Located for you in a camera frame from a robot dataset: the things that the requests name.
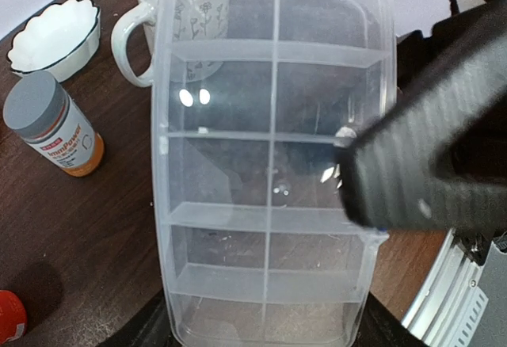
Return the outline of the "orange pill bottle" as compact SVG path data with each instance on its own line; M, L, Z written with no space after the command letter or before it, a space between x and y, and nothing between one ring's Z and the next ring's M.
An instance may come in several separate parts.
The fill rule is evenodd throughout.
M28 326L28 318L21 300L13 292L0 291L1 344L22 337Z

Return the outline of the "clear plastic pill organizer box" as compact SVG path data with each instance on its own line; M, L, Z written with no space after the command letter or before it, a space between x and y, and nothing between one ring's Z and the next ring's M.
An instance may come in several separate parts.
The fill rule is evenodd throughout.
M161 0L158 252L184 346L350 346L387 233L340 161L395 102L392 0Z

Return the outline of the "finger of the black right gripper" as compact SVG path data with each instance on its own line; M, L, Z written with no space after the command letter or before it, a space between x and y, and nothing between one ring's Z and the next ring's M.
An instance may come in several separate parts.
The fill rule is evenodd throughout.
M442 159L506 96L506 1L492 2L406 92L344 152L345 214L387 230L505 228L505 184L456 176Z

